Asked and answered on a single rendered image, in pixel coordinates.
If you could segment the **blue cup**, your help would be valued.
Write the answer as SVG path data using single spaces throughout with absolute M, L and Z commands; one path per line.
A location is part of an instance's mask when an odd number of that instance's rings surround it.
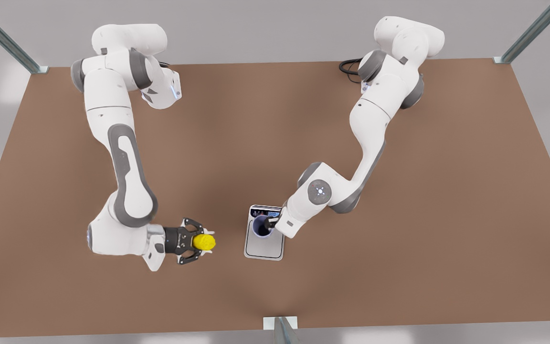
M 276 220 L 276 218 L 267 215 L 259 215 L 254 218 L 252 222 L 252 232 L 254 235 L 259 238 L 269 237 L 274 230 L 274 224 L 271 223 L 271 220 L 274 219 Z

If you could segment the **silver kitchen scale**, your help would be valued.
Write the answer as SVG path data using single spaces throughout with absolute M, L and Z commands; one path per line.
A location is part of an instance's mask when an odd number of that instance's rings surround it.
M 246 240 L 244 244 L 244 256 L 247 258 L 280 261 L 283 259 L 285 248 L 285 236 L 273 230 L 267 238 L 259 238 L 252 232 L 254 218 L 259 215 L 278 217 L 281 207 L 254 204 L 249 208 L 247 217 Z

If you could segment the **silver frame post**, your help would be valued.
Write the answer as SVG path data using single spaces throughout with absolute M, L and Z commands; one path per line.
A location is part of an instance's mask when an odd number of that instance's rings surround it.
M 9 35 L 0 28 L 0 46 L 31 74 L 46 74 L 48 66 L 41 66 L 32 59 Z
M 297 316 L 264 317 L 263 329 L 273 330 L 273 344 L 301 344 Z
M 535 39 L 550 25 L 550 5 L 537 17 L 537 19 L 520 35 L 519 38 L 502 54 L 493 57 L 496 65 L 510 65 L 517 57 L 535 41 Z

